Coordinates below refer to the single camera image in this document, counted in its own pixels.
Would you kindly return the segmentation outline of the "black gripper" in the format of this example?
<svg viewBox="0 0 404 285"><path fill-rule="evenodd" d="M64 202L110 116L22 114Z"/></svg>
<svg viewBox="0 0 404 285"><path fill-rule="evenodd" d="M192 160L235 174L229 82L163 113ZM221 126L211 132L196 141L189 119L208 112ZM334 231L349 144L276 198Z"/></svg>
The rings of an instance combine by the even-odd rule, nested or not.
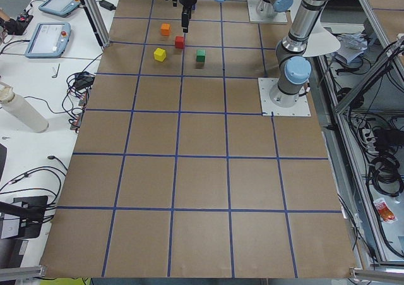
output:
<svg viewBox="0 0 404 285"><path fill-rule="evenodd" d="M189 22L192 18L192 10L196 5L197 0L192 0L192 1L180 0L179 2L182 4L182 13L181 13L182 31L184 33L188 33Z"/></svg>

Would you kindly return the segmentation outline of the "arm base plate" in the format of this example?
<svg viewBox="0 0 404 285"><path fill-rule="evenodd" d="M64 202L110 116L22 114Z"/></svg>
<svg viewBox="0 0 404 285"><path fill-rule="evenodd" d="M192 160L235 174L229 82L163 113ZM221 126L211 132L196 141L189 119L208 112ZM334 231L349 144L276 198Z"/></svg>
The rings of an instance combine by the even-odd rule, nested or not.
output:
<svg viewBox="0 0 404 285"><path fill-rule="evenodd" d="M258 78L258 87L263 116L311 117L304 87L286 95L278 89L277 78Z"/></svg>
<svg viewBox="0 0 404 285"><path fill-rule="evenodd" d="M247 0L249 21L251 23L270 23L286 25L286 12L276 12L273 5L263 0Z"/></svg>

